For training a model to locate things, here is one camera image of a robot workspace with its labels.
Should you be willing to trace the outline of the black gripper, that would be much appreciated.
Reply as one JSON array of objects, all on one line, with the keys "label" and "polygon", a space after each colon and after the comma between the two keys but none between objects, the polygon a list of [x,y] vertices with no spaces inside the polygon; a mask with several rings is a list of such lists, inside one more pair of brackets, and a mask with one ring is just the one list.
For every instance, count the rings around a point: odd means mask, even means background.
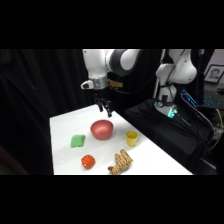
[{"label": "black gripper", "polygon": [[103,107],[106,107],[106,111],[108,114],[108,118],[112,117],[112,108],[108,107],[111,104],[111,97],[110,97],[110,89],[104,88],[100,90],[94,90],[94,99],[96,104],[99,107],[100,112],[103,112]]}]

